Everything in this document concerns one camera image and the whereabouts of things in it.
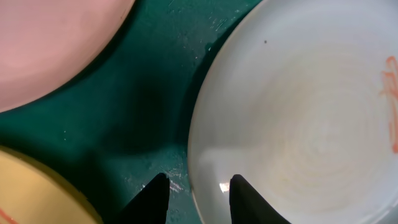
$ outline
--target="dark green table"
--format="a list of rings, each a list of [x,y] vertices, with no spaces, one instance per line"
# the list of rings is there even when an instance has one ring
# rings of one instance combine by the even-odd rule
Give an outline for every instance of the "dark green table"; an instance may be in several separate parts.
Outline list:
[[[137,0],[114,39],[53,93],[0,114],[0,143],[48,165],[104,221],[165,172],[167,223],[200,223],[187,175],[190,118],[217,51],[260,0]]]

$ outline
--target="plate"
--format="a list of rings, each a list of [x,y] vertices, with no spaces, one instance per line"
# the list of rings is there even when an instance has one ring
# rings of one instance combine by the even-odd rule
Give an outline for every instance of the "plate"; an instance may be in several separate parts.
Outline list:
[[[0,180],[0,223],[102,223],[84,195],[63,177],[2,146]]]
[[[241,174],[289,222],[397,223],[398,2],[268,0],[200,90],[188,171],[204,223]]]
[[[2,0],[0,112],[34,101],[81,72],[134,0]]]

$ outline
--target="pink plate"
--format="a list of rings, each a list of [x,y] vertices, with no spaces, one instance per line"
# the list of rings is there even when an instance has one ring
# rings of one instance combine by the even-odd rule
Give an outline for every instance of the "pink plate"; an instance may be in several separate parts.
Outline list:
[[[134,0],[1,0],[0,112],[34,101],[82,71]]]

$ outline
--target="green tabletop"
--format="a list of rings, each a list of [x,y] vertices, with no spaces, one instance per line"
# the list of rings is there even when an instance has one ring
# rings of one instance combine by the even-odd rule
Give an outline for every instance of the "green tabletop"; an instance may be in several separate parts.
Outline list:
[[[137,0],[84,71],[0,114],[0,143],[56,170],[104,221],[164,172],[174,186],[167,223],[200,223],[187,175],[190,118],[217,51],[259,1]]]

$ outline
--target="orange text on white plate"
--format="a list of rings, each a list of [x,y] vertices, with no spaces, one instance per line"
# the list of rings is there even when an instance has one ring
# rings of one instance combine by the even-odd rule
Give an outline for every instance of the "orange text on white plate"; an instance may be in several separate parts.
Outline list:
[[[383,95],[387,97],[391,115],[389,118],[390,142],[392,151],[398,154],[398,63],[394,56],[387,59],[387,69],[382,72]]]

